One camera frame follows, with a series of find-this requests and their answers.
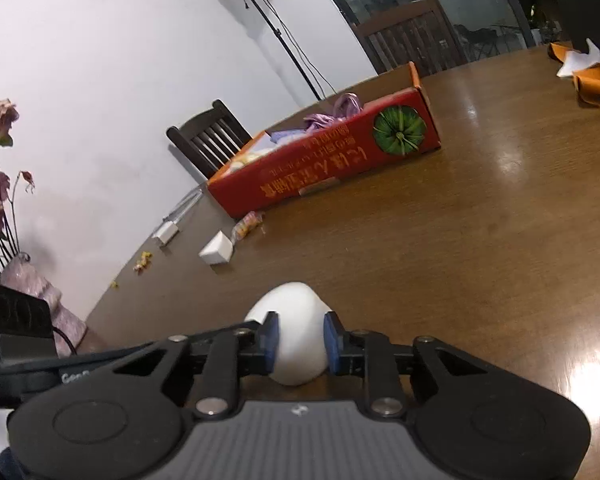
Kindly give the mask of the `white wedge box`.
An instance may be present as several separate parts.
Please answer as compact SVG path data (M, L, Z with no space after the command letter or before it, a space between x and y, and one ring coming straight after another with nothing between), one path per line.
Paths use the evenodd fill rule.
M229 263L233 252L234 244L232 240L222 231L219 231L201 249L198 256L209 266L216 266L217 264Z

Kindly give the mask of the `yellow plush toy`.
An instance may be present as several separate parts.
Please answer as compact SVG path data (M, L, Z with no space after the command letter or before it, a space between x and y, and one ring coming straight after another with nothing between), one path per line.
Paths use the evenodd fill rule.
M265 148L264 150L251 150L245 152L244 154L237 155L230 162L230 166L228 166L228 172L231 174L232 172L241 170L245 166L250 165L252 162L270 154L272 150L270 148Z

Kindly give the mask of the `purple cloth in box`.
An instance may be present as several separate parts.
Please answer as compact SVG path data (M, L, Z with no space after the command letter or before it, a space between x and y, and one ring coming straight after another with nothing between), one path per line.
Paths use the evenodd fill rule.
M301 129L276 131L270 134L271 142L282 146L305 138L308 133Z

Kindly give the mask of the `pink flower vase wrap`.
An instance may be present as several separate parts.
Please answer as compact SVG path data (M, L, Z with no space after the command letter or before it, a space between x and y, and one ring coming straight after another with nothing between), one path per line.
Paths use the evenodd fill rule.
M26 255L12 259L0 275L0 283L46 301L53 326L68 337L74 348L78 348L86 333L85 323L62 305L61 291L36 270Z

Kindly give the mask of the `red cardboard box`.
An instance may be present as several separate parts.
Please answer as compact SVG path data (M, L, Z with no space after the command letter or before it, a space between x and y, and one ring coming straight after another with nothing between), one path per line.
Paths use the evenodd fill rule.
M347 92L358 96L361 113L289 144L271 142L272 132L304 130L303 118L309 114L332 115L336 99ZM272 152L228 172L237 155L265 148ZM208 181L208 190L229 216L239 219L250 211L438 148L440 136L426 93L415 64L409 62L258 133Z

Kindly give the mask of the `studio light on stand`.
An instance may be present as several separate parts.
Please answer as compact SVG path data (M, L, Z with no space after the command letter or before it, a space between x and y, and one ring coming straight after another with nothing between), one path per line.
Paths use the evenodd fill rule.
M309 55L302 49L300 42L279 15L271 0L244 0L244 3L247 9L253 8L256 10L266 26L271 29L272 34L282 46L317 101L326 98L327 90L335 92L335 87L310 60Z

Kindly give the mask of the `dark wooden chair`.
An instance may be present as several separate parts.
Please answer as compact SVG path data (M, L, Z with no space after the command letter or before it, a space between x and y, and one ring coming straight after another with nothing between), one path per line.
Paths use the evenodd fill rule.
M206 178L211 179L244 148L252 136L221 101L166 130L166 137Z

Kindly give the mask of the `wooden chair by window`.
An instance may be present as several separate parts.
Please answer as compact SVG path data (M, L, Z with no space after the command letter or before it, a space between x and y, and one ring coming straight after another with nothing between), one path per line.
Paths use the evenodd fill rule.
M378 74L413 62L425 77L467 63L439 0L393 6L352 30Z

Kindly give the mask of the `purple satin scrunchie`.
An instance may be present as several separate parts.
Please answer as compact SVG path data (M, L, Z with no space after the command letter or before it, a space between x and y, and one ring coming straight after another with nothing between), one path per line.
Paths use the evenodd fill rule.
M332 117L336 119L347 119L363 110L363 104L355 93L343 93L332 107Z
M329 128L332 125L336 125L338 122L342 121L342 117L332 116L329 114L309 114L303 118L304 131L306 133L314 133L315 131Z

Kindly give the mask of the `white foam ball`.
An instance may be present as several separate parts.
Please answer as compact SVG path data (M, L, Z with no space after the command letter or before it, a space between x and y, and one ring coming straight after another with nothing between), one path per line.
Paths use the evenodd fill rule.
M244 321L262 323L268 312L278 315L279 341L270 377L283 386L306 384L328 367L324 316L332 309L307 284L281 284L260 298Z

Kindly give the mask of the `snack wrapper packet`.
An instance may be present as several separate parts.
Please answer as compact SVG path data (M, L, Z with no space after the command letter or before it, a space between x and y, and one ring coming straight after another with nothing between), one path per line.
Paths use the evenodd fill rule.
M264 214L259 211L250 211L242 220L239 220L232 229L230 240L233 244L239 243L263 222Z

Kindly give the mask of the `orange paper packaging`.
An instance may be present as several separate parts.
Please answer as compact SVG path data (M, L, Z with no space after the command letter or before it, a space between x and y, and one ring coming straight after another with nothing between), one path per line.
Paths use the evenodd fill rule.
M562 63L556 76L570 80L577 96L584 104L600 108L600 48L588 38L586 52L552 42L547 47L548 56Z

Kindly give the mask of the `small yellow candies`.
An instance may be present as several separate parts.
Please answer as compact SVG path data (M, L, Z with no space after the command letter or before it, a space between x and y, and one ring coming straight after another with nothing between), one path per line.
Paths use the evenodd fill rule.
M143 274L148 269L148 266L150 266L151 259L151 252L142 252L132 267L133 272L136 275Z

